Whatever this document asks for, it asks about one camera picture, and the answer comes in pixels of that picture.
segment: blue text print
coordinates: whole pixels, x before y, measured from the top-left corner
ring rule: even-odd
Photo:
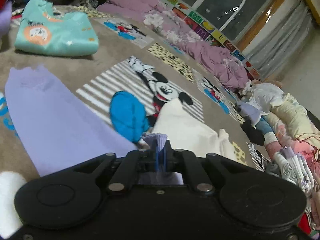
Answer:
[[[16,129],[12,123],[11,117],[9,115],[9,110],[7,107],[7,102],[5,100],[4,95],[0,92],[0,117],[2,118],[2,122],[6,128],[11,131],[14,131],[15,136],[18,137]]]

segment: black sock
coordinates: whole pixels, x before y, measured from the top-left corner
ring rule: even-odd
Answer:
[[[251,120],[247,120],[241,126],[242,130],[245,132],[250,142],[255,143],[260,146],[264,146],[264,136],[263,133],[252,127]]]

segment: wall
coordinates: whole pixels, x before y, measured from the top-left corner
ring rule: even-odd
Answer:
[[[248,55],[269,33],[277,26],[277,24],[284,18],[284,16],[289,12],[292,6],[297,0],[285,0],[278,10],[273,14],[273,16],[268,20],[265,26],[260,30],[260,32],[255,36],[255,38],[250,42],[250,44],[243,50],[243,55]]]
[[[320,28],[301,52],[290,62],[290,69],[282,80],[283,91],[320,119]]]

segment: white sock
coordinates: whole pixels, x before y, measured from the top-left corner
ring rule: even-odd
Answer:
[[[14,207],[14,196],[26,180],[18,173],[0,173],[0,236],[4,239],[13,235],[22,223]]]

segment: mauve comforter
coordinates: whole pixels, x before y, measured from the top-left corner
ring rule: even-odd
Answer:
[[[162,17],[157,33],[168,42],[178,46],[206,69],[213,73],[226,88],[236,91],[245,87],[247,73],[242,63],[226,48],[210,46],[202,41],[190,27],[171,10],[167,10],[159,0],[109,0],[97,8],[98,11],[131,18],[146,25],[146,15]]]

